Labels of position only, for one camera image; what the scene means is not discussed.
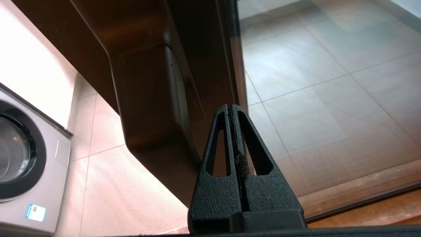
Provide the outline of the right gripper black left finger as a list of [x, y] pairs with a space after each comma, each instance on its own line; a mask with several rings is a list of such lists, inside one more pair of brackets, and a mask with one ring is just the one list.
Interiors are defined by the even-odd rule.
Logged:
[[[226, 176], [213, 175], [220, 131], [224, 133]], [[228, 233], [231, 217], [241, 210], [228, 106], [223, 105], [215, 112], [210, 127], [188, 209], [188, 229], [191, 233]]]

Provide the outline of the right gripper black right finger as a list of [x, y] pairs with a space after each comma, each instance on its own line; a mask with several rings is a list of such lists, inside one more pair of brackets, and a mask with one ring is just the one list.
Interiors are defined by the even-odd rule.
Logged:
[[230, 109], [241, 200], [247, 211], [303, 208], [273, 159], [257, 128], [239, 105]]

